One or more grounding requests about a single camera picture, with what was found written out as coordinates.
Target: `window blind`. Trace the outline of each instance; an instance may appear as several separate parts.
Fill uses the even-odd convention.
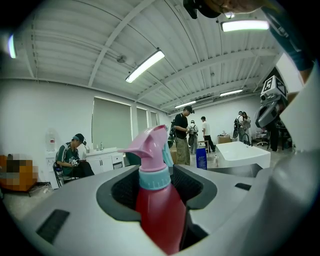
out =
[[[132,142],[131,106],[94,98],[92,113],[93,149],[100,143],[106,148],[126,149]]]
[[[137,108],[136,115],[138,121],[138,132],[140,134],[148,128],[147,111],[141,108]]]
[[[158,125],[157,113],[155,113],[155,112],[151,112],[151,125],[152,125],[152,127],[155,127]]]

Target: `white wall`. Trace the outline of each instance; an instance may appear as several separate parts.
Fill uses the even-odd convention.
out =
[[[188,124],[191,123],[191,120],[195,121],[195,124],[198,126],[199,132],[199,139],[202,139],[202,121],[201,117],[205,117],[206,121],[210,125],[210,135],[211,139],[214,144],[218,142],[218,135],[222,134],[225,131],[227,134],[232,137],[234,132],[234,121],[238,116],[239,111],[245,111],[246,114],[251,117],[251,132],[252,137],[255,137],[256,131],[260,131],[261,129],[258,128],[255,124],[255,113],[259,110],[260,104],[260,97],[258,95],[212,105],[200,109],[196,109],[194,114],[190,114],[188,119]]]
[[[27,154],[38,166],[38,181],[46,181],[46,133],[55,133],[55,147],[82,133],[91,147],[91,123],[94,97],[122,102],[153,111],[159,124],[170,126],[164,112],[131,100],[92,89],[59,83],[31,80],[1,80],[0,86],[0,155]],[[132,134],[138,132],[137,111],[132,115]]]
[[[283,53],[279,61],[276,63],[288,93],[299,92],[303,88],[303,81],[293,61],[286,53]]]

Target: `sink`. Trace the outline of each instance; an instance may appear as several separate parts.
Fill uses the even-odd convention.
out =
[[[221,168],[252,164],[258,164],[262,168],[270,167],[271,153],[264,149],[248,146],[240,141],[217,144],[216,148]]]

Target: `white ceiling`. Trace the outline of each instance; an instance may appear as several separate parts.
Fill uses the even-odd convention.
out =
[[[194,20],[182,2],[49,0],[14,34],[17,58],[5,60],[1,76],[89,87],[168,113],[180,103],[261,86],[280,51],[270,32],[223,32],[223,15]],[[255,17],[264,19],[261,11],[235,19]],[[158,47],[165,58],[125,82]]]

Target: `floor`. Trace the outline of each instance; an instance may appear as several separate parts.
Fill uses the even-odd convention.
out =
[[[267,150],[267,146],[257,146],[253,144],[254,147],[259,147],[261,149]],[[292,149],[284,149],[282,150],[281,147],[278,148],[277,152],[271,152],[271,161],[270,167],[274,167],[275,164],[282,158],[289,156],[292,154]],[[210,153],[207,155],[207,167],[214,168],[214,153]],[[190,156],[190,165],[196,166],[196,155],[192,154]],[[6,206],[9,213],[16,218],[17,220],[22,220],[22,218],[31,211],[36,205],[41,203],[43,200],[48,198],[50,195],[54,193],[54,190],[51,188],[50,185],[46,186],[36,186],[32,188],[30,195],[28,196],[27,193],[20,193],[20,192],[6,192],[4,194],[3,203]]]

